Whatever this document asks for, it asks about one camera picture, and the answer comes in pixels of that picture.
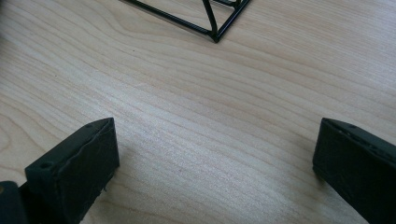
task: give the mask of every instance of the black 3d-printed part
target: black 3d-printed part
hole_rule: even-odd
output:
[[[370,223],[396,223],[396,146],[342,121],[323,119],[314,171]]]
[[[30,223],[79,223],[119,166],[114,119],[80,128],[26,167]]]
[[[0,223],[27,224],[18,185],[0,182]]]

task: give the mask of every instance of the black plastic block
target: black plastic block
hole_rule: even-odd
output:
[[[101,119],[26,167],[28,189],[22,193],[29,190],[32,204],[40,201],[53,213],[40,222],[79,223],[119,166],[114,119]]]
[[[354,125],[323,119],[314,171],[370,223],[396,223],[396,146]]]

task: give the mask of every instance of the wood grain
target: wood grain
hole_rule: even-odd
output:
[[[146,2],[207,25],[201,1]],[[0,179],[114,117],[84,224],[365,223],[311,160],[323,117],[396,144],[395,42],[389,0],[254,0],[219,44],[117,0],[3,0]]]

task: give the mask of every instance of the small hole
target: small hole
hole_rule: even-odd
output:
[[[40,168],[41,168],[41,169],[48,169],[48,168],[51,167],[51,165],[52,165],[52,162],[46,161],[46,162],[43,162],[43,163],[40,165]]]

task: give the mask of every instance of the wire frame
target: wire frame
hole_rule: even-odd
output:
[[[210,21],[210,26],[212,28],[211,30],[207,30],[199,25],[193,24],[189,21],[182,20],[179,17],[161,11],[156,7],[149,6],[140,1],[137,0],[122,0],[122,1],[129,3],[133,6],[139,7],[143,10],[146,10],[147,12],[154,14],[155,16],[158,16],[160,18],[166,19],[167,21],[180,25],[183,28],[187,28],[188,30],[194,31],[201,35],[207,35],[210,38],[212,38],[213,41],[215,41],[215,43],[218,43],[221,40],[221,38],[224,36],[224,34],[233,24],[233,22],[238,18],[238,16],[241,14],[241,12],[246,8],[246,6],[250,2],[250,0],[234,0],[234,1],[212,0],[213,2],[217,2],[226,7],[233,7],[233,13],[231,14],[231,16],[227,19],[226,22],[224,22],[224,24],[220,28],[218,28],[218,25],[216,23],[216,18],[215,15],[213,14],[212,6],[210,5],[209,0],[202,0],[202,2],[204,3],[207,17],[209,18]]]

